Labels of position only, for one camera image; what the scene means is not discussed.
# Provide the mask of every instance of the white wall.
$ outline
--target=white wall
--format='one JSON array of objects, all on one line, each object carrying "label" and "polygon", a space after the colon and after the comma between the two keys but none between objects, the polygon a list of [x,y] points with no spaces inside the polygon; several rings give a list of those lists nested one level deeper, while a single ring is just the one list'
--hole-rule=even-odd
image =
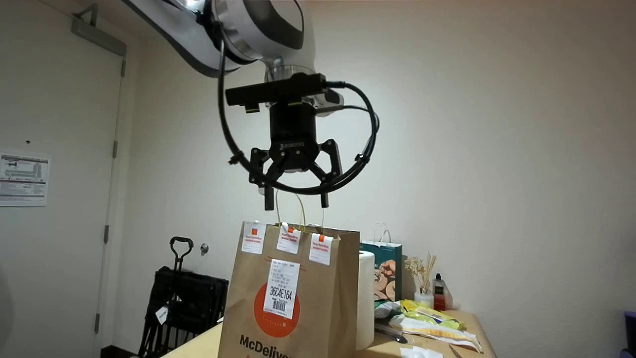
[{"label": "white wall", "polygon": [[[113,231],[111,231],[111,245],[107,245],[103,257],[105,257],[105,265],[103,265],[103,273],[101,273],[101,281],[99,281],[99,269],[101,269],[101,257],[99,257],[99,235],[93,237],[97,241],[97,261],[91,261],[95,259],[95,251],[84,251],[84,249],[89,249],[91,245],[74,245],[76,251],[72,249],[66,249],[68,245],[64,245],[66,241],[62,241],[62,237],[66,235],[68,237],[68,227],[66,223],[60,223],[60,215],[54,215],[52,213],[44,213],[42,209],[30,209],[32,215],[30,221],[34,221],[36,225],[32,227],[40,227],[40,229],[46,229],[48,227],[48,221],[54,223],[58,235],[54,235],[52,229],[46,231],[44,237],[38,237],[36,231],[30,231],[30,233],[20,233],[18,237],[16,235],[2,235],[0,239],[0,253],[4,251],[4,257],[6,253],[14,253],[14,259],[18,263],[12,265],[12,261],[2,261],[0,263],[0,356],[4,354],[16,354],[18,350],[22,354],[26,352],[36,352],[38,348],[42,352],[48,352],[48,354],[56,354],[56,352],[66,352],[68,356],[72,356],[74,352],[82,352],[82,348],[85,346],[85,342],[82,342],[82,334],[74,334],[74,332],[84,332],[87,336],[93,336],[93,314],[95,311],[101,313],[103,320],[101,320],[101,330],[99,334],[95,336],[95,346],[105,346],[111,342],[111,336],[109,336],[109,330],[113,328],[113,305],[115,305],[115,291],[117,291],[117,257],[119,257],[119,243],[121,243],[121,215],[123,215],[123,197],[125,197],[125,147],[127,147],[127,126],[131,124],[131,104],[133,104],[133,84],[135,84],[135,74],[129,74],[125,80],[119,82],[119,60],[117,56],[113,54],[107,54],[105,50],[78,38],[72,34],[70,30],[70,18],[74,12],[78,10],[84,10],[85,6],[82,6],[80,2],[62,2],[62,0],[28,0],[28,2],[2,2],[0,6],[0,14],[8,14],[12,16],[16,22],[2,22],[4,30],[2,30],[2,44],[8,46],[8,48],[2,48],[0,52],[0,60],[2,60],[2,74],[12,74],[12,76],[2,76],[6,82],[0,82],[0,86],[4,86],[0,92],[2,96],[16,90],[16,94],[22,94],[22,92],[28,92],[32,90],[32,96],[26,96],[24,98],[24,104],[32,104],[32,108],[28,106],[0,106],[0,122],[8,124],[8,128],[2,124],[0,126],[0,134],[4,135],[2,139],[2,145],[4,149],[24,149],[24,151],[42,151],[42,153],[58,153],[58,169],[62,169],[60,159],[62,153],[68,153],[68,147],[70,147],[70,141],[74,141],[76,137],[68,137],[68,135],[78,135],[80,132],[68,132],[64,134],[66,137],[62,137],[62,132],[46,132],[46,124],[40,124],[38,118],[46,118],[46,120],[56,120],[56,124],[60,128],[68,128],[74,124],[74,118],[78,122],[78,116],[82,120],[85,120],[84,114],[91,114],[95,120],[95,126],[97,126],[97,120],[103,122],[101,128],[107,130],[109,134],[105,134],[105,137],[101,135],[101,145],[103,145],[103,139],[105,139],[105,149],[109,149],[109,143],[111,143],[111,126],[113,122],[105,122],[103,116],[117,116],[117,139],[121,143],[121,155],[119,159],[115,161],[113,165],[113,173],[111,169],[107,167],[103,173],[105,175],[111,175],[111,177],[103,177],[105,185],[109,185],[109,179],[113,183],[113,191],[111,191],[111,197],[107,201],[109,205],[109,225],[113,225]],[[129,32],[125,30],[119,30],[115,28],[113,24],[109,24],[101,12],[97,16],[97,28],[99,30],[105,30],[107,34],[123,40],[127,44],[127,66],[129,68],[135,68],[135,40],[129,36]],[[12,56],[6,56],[10,54],[12,50],[16,50],[16,46],[12,48],[10,44],[20,44],[20,52],[18,52],[18,58],[20,54],[38,54],[38,56],[24,56],[20,58],[22,62],[14,62],[16,54]],[[101,70],[109,70],[105,74],[111,76],[111,82],[103,84],[103,76],[101,76]],[[46,88],[82,88],[85,90],[85,94],[93,94],[93,98],[97,96],[97,102],[84,102],[85,98],[74,98],[72,94],[76,92],[46,92],[42,88],[34,88],[38,84],[44,84],[48,82]],[[16,120],[16,114],[22,114],[18,118],[24,118],[18,126],[18,128],[24,128],[28,130],[26,134],[30,134],[32,137],[32,143],[24,143],[24,137],[20,139],[18,143],[18,137],[14,132],[16,126],[10,124],[10,120]],[[87,161],[91,153],[82,153],[82,151],[74,151],[80,155],[80,159]],[[56,207],[62,209],[62,211],[56,211],[56,213],[66,213],[64,207],[68,209],[72,201],[68,201],[66,205],[60,201]],[[2,215],[0,219],[8,219],[8,217],[16,217],[12,215],[8,209],[2,209]],[[12,233],[12,229],[18,229],[18,227],[12,227],[12,225],[6,225],[2,227],[4,233]],[[62,251],[66,251],[66,255],[70,253],[85,253],[84,255],[84,261],[89,261],[85,263],[87,267],[93,267],[97,265],[97,269],[93,273],[84,273],[84,271],[78,271],[80,269],[85,269],[85,265],[78,265],[82,263],[80,257],[64,257],[60,253],[54,253],[50,251],[48,245],[42,245],[38,239],[50,239],[50,237],[56,237],[56,245],[62,247]],[[54,267],[56,269],[56,275],[48,277],[46,279],[46,285],[30,285],[30,283],[36,283],[34,281],[34,275],[14,275],[14,277],[6,277],[6,271],[12,269],[12,271],[18,271],[18,273],[38,273],[36,267]],[[84,275],[89,275],[91,281],[97,281],[101,287],[99,293],[101,299],[99,303],[95,303],[95,295],[97,295],[97,289],[93,285],[85,287],[85,291],[89,293],[82,293],[82,297],[93,297],[93,301],[84,301],[84,305],[89,307],[89,316],[84,316],[84,318],[70,318],[66,322],[66,340],[56,340],[58,336],[54,332],[50,332],[46,338],[42,336],[38,344],[34,346],[20,346],[20,340],[22,338],[30,338],[28,334],[36,334],[36,326],[28,326],[30,322],[38,322],[40,328],[46,330],[46,324],[58,324],[58,316],[64,316],[64,313],[60,309],[68,309],[68,311],[74,311],[76,314],[80,314],[82,311],[78,307],[72,307],[62,301],[60,297],[52,297],[54,295],[54,289],[60,289],[64,291],[64,279],[66,273],[84,273]],[[46,293],[48,295],[48,307],[42,307],[42,313],[48,311],[50,314],[48,316],[42,316],[38,311],[34,311],[32,307],[28,307],[28,303],[22,303],[16,301],[20,297],[16,297],[16,293],[22,297],[34,297],[34,295],[28,295],[28,293]]]},{"label": "white wall", "polygon": [[[407,255],[435,253],[499,356],[618,354],[620,313],[636,307],[634,10],[628,0],[316,4],[318,68],[362,86],[382,116],[370,169],[332,195],[324,223],[364,237],[386,225]],[[159,38],[141,64],[115,324],[115,344],[131,350],[151,275],[171,265],[169,237],[209,243],[187,267],[231,277],[241,221],[276,221],[227,165],[215,80]],[[239,143],[266,143],[264,120],[231,116]],[[366,135],[362,116],[322,128],[348,155]],[[306,203],[320,223],[316,199]],[[282,211],[300,219],[292,197]]]}]

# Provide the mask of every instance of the bag handle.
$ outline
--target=bag handle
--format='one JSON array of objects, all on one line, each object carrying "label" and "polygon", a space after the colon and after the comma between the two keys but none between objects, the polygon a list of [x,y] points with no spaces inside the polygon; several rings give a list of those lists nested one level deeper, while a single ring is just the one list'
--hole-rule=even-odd
[{"label": "bag handle", "polygon": [[[185,253],[177,253],[175,243],[187,243],[187,251]],[[181,271],[183,267],[183,257],[187,257],[193,251],[195,243],[193,239],[187,237],[173,237],[171,239],[171,251],[175,253],[175,271]]]},{"label": "bag handle", "polygon": [[388,227],[382,231],[380,243],[394,243],[394,235]]},{"label": "bag handle", "polygon": [[[296,199],[298,199],[298,203],[300,203],[302,227],[306,227],[304,203],[302,203],[300,195],[296,195]],[[278,191],[276,191],[276,219],[278,219],[278,225],[282,227],[280,205],[278,205]]]}]

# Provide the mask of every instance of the paper bag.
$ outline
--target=paper bag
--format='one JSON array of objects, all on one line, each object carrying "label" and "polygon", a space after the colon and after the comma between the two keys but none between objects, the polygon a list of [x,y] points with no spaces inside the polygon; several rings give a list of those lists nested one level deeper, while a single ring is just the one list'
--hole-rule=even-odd
[{"label": "paper bag", "polygon": [[244,223],[219,358],[352,358],[360,233]]},{"label": "paper bag", "polygon": [[360,251],[370,251],[376,255],[376,285],[374,285],[376,303],[402,299],[402,271],[403,271],[402,245],[392,243],[388,231],[384,237],[388,237],[388,241],[360,243]]}]

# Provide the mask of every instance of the bottle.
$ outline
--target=bottle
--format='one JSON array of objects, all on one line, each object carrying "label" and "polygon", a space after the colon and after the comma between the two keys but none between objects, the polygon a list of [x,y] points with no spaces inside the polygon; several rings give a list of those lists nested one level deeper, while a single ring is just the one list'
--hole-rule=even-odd
[{"label": "bottle", "polygon": [[433,311],[445,311],[445,283],[439,273],[433,281]]}]

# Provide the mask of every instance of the paper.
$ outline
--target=paper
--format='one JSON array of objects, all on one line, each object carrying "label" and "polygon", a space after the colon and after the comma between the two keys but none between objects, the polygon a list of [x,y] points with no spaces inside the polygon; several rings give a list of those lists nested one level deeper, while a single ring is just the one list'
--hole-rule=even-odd
[{"label": "paper", "polygon": [[34,155],[0,155],[0,207],[46,205],[50,163]]},{"label": "paper", "polygon": [[330,267],[332,243],[334,243],[334,237],[312,233],[310,261]]},{"label": "paper", "polygon": [[400,348],[400,356],[402,358],[443,358],[441,352],[425,350],[425,348],[419,348],[419,346]]},{"label": "paper", "polygon": [[298,277],[298,263],[272,259],[262,311],[290,320],[294,316]]},{"label": "paper", "polygon": [[441,326],[437,322],[407,318],[403,314],[394,316],[390,324],[400,326],[402,332],[405,332],[405,334],[427,336],[427,338],[433,338],[439,342],[447,342],[453,346],[465,346],[465,348],[473,348],[475,352],[483,352],[483,346],[481,346],[477,334],[467,332],[467,330],[455,330],[455,328]]},{"label": "paper", "polygon": [[276,249],[298,255],[298,243],[300,243],[300,231],[292,225],[282,223]]},{"label": "paper", "polygon": [[155,313],[155,316],[157,316],[157,322],[159,322],[159,324],[165,324],[165,320],[167,320],[167,316],[169,316],[169,309],[167,309],[167,307],[161,307],[161,309]]},{"label": "paper", "polygon": [[250,255],[262,255],[264,229],[264,223],[244,221],[241,251]]}]

